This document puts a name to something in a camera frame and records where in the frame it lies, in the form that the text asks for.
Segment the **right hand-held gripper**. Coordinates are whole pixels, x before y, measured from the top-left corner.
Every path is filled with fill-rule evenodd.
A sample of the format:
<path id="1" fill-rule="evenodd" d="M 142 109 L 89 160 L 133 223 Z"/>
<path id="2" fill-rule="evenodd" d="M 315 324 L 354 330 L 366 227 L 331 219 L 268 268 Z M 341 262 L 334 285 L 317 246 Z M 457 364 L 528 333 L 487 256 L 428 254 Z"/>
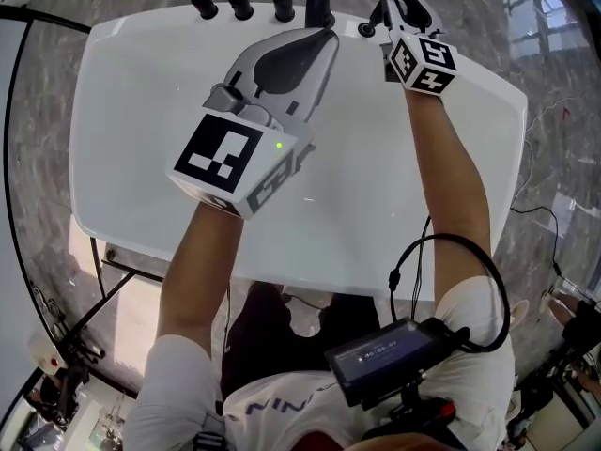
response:
<path id="1" fill-rule="evenodd" d="M 442 33 L 439 15 L 424 0 L 404 0 L 404 18 L 400 0 L 382 0 L 382 11 L 390 39 L 381 46 L 385 81 L 440 97 L 457 75 L 458 52 L 422 36 Z"/>

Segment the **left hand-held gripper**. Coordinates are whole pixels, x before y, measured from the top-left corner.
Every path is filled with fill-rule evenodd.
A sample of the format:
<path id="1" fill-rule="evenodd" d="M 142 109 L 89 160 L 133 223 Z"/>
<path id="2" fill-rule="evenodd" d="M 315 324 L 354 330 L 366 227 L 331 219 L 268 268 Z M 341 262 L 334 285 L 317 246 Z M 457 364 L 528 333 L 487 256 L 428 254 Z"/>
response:
<path id="1" fill-rule="evenodd" d="M 339 38 L 327 28 L 288 30 L 246 48 L 226 74 L 229 85 L 211 89 L 167 176 L 191 197 L 252 219 L 311 151 L 308 120 L 338 50 Z M 241 93 L 256 90 L 259 97 Z"/>

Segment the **person's left forearm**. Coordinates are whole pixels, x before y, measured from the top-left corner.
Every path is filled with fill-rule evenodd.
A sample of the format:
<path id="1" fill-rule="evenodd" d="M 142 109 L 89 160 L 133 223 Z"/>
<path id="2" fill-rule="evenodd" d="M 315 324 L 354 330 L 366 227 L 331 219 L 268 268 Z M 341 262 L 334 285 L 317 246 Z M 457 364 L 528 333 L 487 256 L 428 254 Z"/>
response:
<path id="1" fill-rule="evenodd" d="M 199 203 L 162 282 L 157 336 L 211 353 L 211 329 L 230 283 L 244 221 Z"/>

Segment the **person's right forearm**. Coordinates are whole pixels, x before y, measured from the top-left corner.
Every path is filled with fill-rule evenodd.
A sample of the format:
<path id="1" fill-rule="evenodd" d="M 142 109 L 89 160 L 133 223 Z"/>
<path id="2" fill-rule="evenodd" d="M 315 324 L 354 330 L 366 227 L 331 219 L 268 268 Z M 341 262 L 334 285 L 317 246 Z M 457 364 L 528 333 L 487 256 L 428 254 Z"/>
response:
<path id="1" fill-rule="evenodd" d="M 490 254 L 485 187 L 442 102 L 414 91 L 405 97 L 433 232 L 464 237 Z M 434 256 L 436 303 L 457 284 L 485 275 L 480 260 L 457 243 L 436 240 Z"/>

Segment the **white bathtub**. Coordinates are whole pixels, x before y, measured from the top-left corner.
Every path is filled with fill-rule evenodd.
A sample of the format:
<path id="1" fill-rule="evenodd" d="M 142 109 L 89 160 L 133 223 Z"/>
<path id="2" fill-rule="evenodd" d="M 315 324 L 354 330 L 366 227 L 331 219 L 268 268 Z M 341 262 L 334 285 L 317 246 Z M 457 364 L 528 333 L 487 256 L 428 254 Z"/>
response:
<path id="1" fill-rule="evenodd" d="M 315 150 L 244 227 L 234 274 L 301 288 L 386 296 L 392 268 L 416 240 L 426 205 L 402 88 L 384 79 L 387 33 L 359 36 L 337 13 L 340 50 L 313 116 Z M 201 107 L 238 55 L 285 29 L 272 5 L 235 18 L 221 3 L 96 25 L 87 40 L 70 126 L 70 195 L 82 230 L 170 259 L 194 200 L 166 174 L 201 120 Z M 445 110 L 476 164 L 498 241 L 516 187 L 527 120 L 523 92 L 460 56 Z"/>

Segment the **person's black shorts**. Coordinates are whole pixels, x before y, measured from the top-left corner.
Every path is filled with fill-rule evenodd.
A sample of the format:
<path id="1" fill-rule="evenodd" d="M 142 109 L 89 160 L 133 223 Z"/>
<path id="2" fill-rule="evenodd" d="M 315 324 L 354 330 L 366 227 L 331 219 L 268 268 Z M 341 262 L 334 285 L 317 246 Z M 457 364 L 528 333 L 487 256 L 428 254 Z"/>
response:
<path id="1" fill-rule="evenodd" d="M 281 373 L 328 371 L 326 351 L 380 329 L 374 300 L 367 296 L 336 294 L 318 318 L 316 335 L 296 334 L 279 289 L 271 283 L 254 282 L 228 332 L 222 359 L 222 397 Z"/>

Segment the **black chest monitor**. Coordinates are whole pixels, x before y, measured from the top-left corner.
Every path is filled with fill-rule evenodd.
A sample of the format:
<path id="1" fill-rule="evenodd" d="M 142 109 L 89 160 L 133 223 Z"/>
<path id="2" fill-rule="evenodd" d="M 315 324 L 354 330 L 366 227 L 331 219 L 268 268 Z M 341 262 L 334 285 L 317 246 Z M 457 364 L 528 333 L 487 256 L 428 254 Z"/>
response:
<path id="1" fill-rule="evenodd" d="M 369 410 L 419 386 L 426 373 L 466 344 L 470 330 L 452 331 L 441 320 L 402 318 L 325 352 L 347 405 Z"/>

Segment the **pink waste bin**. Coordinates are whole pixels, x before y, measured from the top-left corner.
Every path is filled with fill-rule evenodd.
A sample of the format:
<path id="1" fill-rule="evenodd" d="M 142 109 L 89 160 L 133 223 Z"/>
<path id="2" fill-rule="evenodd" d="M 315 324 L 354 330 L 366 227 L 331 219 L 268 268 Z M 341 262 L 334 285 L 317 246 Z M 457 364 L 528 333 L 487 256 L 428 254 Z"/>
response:
<path id="1" fill-rule="evenodd" d="M 509 331 L 513 331 L 528 316 L 530 302 L 526 299 L 514 303 L 510 308 Z"/>

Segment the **person's white shirt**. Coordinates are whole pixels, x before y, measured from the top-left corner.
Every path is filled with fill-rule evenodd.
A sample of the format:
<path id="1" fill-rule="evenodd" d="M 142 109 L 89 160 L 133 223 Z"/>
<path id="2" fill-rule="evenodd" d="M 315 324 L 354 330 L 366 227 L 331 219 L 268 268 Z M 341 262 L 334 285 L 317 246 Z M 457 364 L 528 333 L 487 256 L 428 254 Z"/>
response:
<path id="1" fill-rule="evenodd" d="M 467 325 L 477 344 L 501 328 L 496 285 L 475 276 L 436 303 L 435 317 L 452 330 Z M 157 336 L 142 388 L 123 431 L 124 451 L 451 451 L 418 433 L 361 440 L 376 421 L 352 412 L 330 371 L 281 373 L 223 398 L 210 353 L 180 335 Z M 471 451 L 496 451 L 505 433 L 515 358 L 511 338 L 486 355 L 455 353 L 422 385 L 427 397 L 448 397 L 458 420 L 451 431 Z"/>

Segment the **beige box with red button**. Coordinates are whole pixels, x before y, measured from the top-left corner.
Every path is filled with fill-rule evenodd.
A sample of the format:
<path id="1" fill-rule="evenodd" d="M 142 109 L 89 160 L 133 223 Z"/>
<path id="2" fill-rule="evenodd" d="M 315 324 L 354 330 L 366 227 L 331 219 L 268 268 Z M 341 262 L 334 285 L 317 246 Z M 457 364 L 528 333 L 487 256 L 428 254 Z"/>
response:
<path id="1" fill-rule="evenodd" d="M 46 334 L 33 334 L 27 341 L 31 357 L 46 375 L 55 375 L 59 369 L 67 369 L 57 347 Z"/>

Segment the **black office chair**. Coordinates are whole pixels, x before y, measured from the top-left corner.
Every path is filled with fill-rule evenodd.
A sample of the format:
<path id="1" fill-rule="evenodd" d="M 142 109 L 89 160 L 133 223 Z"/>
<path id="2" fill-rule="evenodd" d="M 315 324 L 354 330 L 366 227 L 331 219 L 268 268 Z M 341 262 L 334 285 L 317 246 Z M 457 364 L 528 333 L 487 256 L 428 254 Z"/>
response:
<path id="1" fill-rule="evenodd" d="M 46 375 L 38 368 L 42 372 L 41 382 L 25 392 L 23 398 L 45 423 L 65 429 L 79 408 L 78 389 L 89 382 L 89 364 L 97 364 L 106 353 L 97 346 L 88 347 L 81 340 L 64 350 L 57 349 L 68 368 L 59 369 L 55 375 Z"/>

